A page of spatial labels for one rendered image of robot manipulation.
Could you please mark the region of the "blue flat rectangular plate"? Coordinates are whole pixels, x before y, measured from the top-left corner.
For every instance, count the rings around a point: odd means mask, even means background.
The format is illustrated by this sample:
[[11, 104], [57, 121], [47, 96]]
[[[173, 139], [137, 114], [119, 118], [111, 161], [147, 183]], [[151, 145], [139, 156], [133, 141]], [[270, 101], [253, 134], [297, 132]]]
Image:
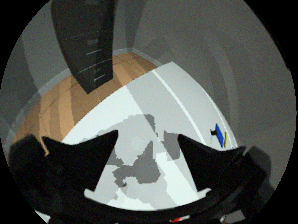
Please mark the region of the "blue flat rectangular plate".
[[218, 124], [217, 124], [217, 127], [216, 127], [216, 131], [218, 131], [217, 139], [220, 140], [220, 145], [221, 145], [221, 148], [222, 148], [223, 140], [225, 140], [225, 139], [223, 139], [221, 129], [220, 129], [220, 127], [218, 127]]

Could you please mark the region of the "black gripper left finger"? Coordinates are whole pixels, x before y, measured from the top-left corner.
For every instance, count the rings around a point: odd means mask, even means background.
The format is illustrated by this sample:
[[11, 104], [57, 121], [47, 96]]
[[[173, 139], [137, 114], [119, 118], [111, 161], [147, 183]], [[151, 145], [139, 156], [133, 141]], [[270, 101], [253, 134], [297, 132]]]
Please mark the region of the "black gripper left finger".
[[61, 144], [60, 141], [49, 139], [49, 136], [41, 136], [41, 139], [47, 151], [52, 153], [55, 159], [59, 159], [86, 189], [94, 192], [96, 185], [100, 183], [98, 180], [108, 163], [108, 157], [117, 143], [117, 137], [118, 131], [114, 129], [106, 135], [102, 133], [101, 136], [74, 145]]

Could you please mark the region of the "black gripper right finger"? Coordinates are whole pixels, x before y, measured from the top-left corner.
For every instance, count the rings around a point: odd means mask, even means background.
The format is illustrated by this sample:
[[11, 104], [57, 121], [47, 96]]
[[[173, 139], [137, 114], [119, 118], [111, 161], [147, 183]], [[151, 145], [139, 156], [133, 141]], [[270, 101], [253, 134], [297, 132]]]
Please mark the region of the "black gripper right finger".
[[218, 176], [221, 176], [223, 171], [229, 167], [233, 160], [237, 159], [239, 155], [243, 155], [246, 145], [241, 148], [231, 148], [230, 151], [217, 151], [208, 145], [194, 141], [188, 136], [178, 135], [178, 144], [180, 144], [182, 155], [186, 160], [186, 165], [190, 169], [190, 175], [196, 184], [197, 193], [202, 190], [210, 188], [210, 183], [216, 181]]

